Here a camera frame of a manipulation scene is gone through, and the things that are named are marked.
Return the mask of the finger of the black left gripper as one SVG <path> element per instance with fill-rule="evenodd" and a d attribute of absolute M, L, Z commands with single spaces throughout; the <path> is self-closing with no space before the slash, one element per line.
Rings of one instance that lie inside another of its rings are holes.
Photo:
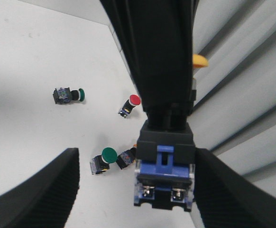
<path fill-rule="evenodd" d="M 103 0 L 146 113 L 192 110 L 196 0 Z"/>

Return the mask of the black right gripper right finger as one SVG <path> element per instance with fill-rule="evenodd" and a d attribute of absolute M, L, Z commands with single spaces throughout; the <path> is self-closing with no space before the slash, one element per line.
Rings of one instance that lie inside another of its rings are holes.
<path fill-rule="evenodd" d="M 206 228 L 276 228 L 276 198 L 207 149 L 195 152 L 197 207 Z"/>

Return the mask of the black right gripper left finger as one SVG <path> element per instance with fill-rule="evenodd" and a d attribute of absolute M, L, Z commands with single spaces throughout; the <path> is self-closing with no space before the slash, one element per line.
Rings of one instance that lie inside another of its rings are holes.
<path fill-rule="evenodd" d="M 0 196 L 0 228 L 63 228 L 79 189 L 79 150 L 68 148 Z"/>

